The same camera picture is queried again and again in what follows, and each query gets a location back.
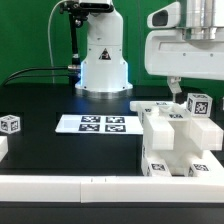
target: green background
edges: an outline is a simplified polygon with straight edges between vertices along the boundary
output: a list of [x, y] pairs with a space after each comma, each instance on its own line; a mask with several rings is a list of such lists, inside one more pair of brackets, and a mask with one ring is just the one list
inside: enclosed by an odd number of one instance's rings
[[[48, 19], [58, 0], [15, 0], [0, 3], [0, 82], [10, 74], [28, 67], [50, 66]], [[145, 39], [150, 32], [147, 16], [173, 0], [113, 0], [124, 18], [123, 56], [129, 64], [129, 81], [133, 85], [165, 86], [166, 78], [150, 76], [144, 68]], [[71, 62], [68, 14], [58, 11], [52, 20], [52, 46], [55, 65]], [[86, 55], [86, 25], [78, 30], [81, 59]], [[49, 78], [23, 81], [51, 82]], [[67, 82], [57, 78], [56, 83]], [[182, 79], [181, 86], [197, 87], [214, 97], [224, 95], [223, 81]]]

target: white block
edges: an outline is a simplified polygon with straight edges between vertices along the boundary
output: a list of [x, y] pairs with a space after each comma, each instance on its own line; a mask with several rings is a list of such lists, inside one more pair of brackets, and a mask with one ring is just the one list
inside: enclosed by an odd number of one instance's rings
[[2, 161], [7, 152], [8, 152], [7, 137], [0, 136], [0, 161]]
[[116, 202], [116, 177], [92, 177], [81, 183], [81, 202]]
[[168, 166], [164, 159], [147, 158], [146, 176], [151, 177], [171, 177]]
[[80, 202], [88, 177], [0, 175], [1, 201]]
[[147, 115], [153, 117], [159, 116], [159, 107], [152, 104], [154, 104], [154, 102], [150, 102], [148, 105], [143, 103], [137, 104], [138, 117], [142, 126], [144, 126], [145, 117]]
[[188, 177], [211, 177], [212, 172], [206, 162], [202, 159], [189, 161]]
[[0, 118], [0, 131], [12, 134], [14, 132], [20, 131], [20, 118], [14, 115], [7, 115]]
[[190, 138], [201, 150], [222, 150], [223, 130], [209, 118], [194, 118]]
[[212, 98], [206, 94], [189, 93], [187, 110], [194, 117], [210, 117]]
[[118, 177], [119, 202], [223, 202], [221, 178]]
[[146, 148], [152, 150], [172, 150], [174, 144], [174, 129], [164, 117], [146, 116], [144, 137]]

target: black table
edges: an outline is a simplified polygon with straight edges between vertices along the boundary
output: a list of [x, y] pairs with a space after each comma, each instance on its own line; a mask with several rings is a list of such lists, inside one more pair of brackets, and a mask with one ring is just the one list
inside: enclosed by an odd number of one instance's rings
[[[142, 175], [141, 136], [56, 134], [56, 125], [62, 114], [130, 116], [135, 115], [129, 110], [132, 100], [171, 98], [165, 87], [136, 87], [133, 97], [109, 101], [75, 96], [71, 87], [62, 84], [13, 84], [1, 87], [0, 115], [21, 117], [22, 131], [8, 135], [9, 152], [0, 163], [0, 174]], [[1, 202], [0, 220], [4, 224], [218, 224], [224, 222], [224, 205]]]

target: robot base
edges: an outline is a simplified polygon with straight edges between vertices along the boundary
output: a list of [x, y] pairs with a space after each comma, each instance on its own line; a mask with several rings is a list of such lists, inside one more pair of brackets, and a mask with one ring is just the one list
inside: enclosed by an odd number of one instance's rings
[[117, 99], [121, 97], [127, 97], [132, 95], [132, 88], [124, 89], [116, 92], [97, 92], [86, 89], [75, 88], [75, 94], [95, 99]]

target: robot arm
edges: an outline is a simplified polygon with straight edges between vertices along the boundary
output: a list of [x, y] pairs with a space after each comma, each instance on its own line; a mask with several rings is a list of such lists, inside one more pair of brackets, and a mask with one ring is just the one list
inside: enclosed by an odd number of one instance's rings
[[147, 72], [167, 76], [174, 94], [177, 77], [224, 80], [223, 8], [222, 0], [178, 0], [150, 14]]
[[73, 49], [76, 49], [76, 28], [88, 23], [87, 56], [81, 63], [73, 50], [72, 68], [80, 68], [81, 80], [76, 93], [94, 98], [117, 98], [131, 93], [127, 62], [122, 56], [123, 18], [112, 0], [74, 0], [62, 5], [70, 17]]

